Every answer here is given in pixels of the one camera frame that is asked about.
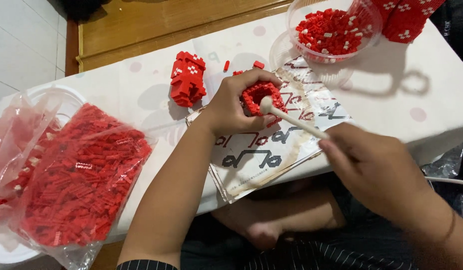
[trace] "white table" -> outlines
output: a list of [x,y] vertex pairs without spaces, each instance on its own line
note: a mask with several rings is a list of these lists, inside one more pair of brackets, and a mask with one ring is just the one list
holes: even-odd
[[[255,60],[274,70],[296,56],[284,22],[285,15],[278,14],[53,82],[75,89],[105,112],[160,138],[109,242],[124,238],[146,188],[186,130],[183,118],[192,110],[174,105],[168,97],[176,54],[188,51],[204,58],[206,104],[232,71],[249,69]],[[227,60],[231,65],[224,73]],[[412,44],[382,38],[353,59],[312,68],[359,126],[408,143],[420,164],[463,141],[463,63],[430,21]],[[0,102],[0,113],[9,100]],[[329,170],[320,155],[268,185]],[[223,204],[208,176],[198,213]]]

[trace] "pink polka dot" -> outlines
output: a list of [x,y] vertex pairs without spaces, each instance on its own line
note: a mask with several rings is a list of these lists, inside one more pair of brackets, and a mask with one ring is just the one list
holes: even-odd
[[133,73],[137,73],[138,71],[141,70],[141,63],[140,62],[133,62],[131,65],[130,65],[130,71],[133,72]]
[[427,113],[420,107],[414,107],[410,110],[410,116],[417,122],[423,122],[427,119]]
[[261,26],[261,25],[255,27],[255,29],[253,29],[253,34],[255,34],[255,36],[257,36],[257,37],[264,36],[266,32],[267,32],[267,30],[265,29],[265,27]]
[[350,80],[346,80],[341,82],[339,86],[341,90],[350,91],[353,88],[353,82]]

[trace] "finger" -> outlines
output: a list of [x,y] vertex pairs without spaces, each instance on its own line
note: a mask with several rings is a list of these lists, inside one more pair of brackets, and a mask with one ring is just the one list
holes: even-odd
[[368,157],[373,141],[370,137],[375,135],[346,122],[328,128],[326,133],[345,154],[358,160]]
[[252,116],[243,118],[243,130],[245,132],[257,132],[263,130],[268,124],[276,120],[274,115]]
[[347,181],[357,175],[353,162],[331,140],[320,140],[318,146],[323,150],[333,171],[342,180]]
[[259,68],[247,70],[242,74],[236,75],[235,77],[240,80],[240,88],[242,88],[241,90],[245,90],[247,87],[252,86],[257,81],[271,82],[276,87],[280,87],[283,84],[283,82],[277,76],[275,76],[275,74]]

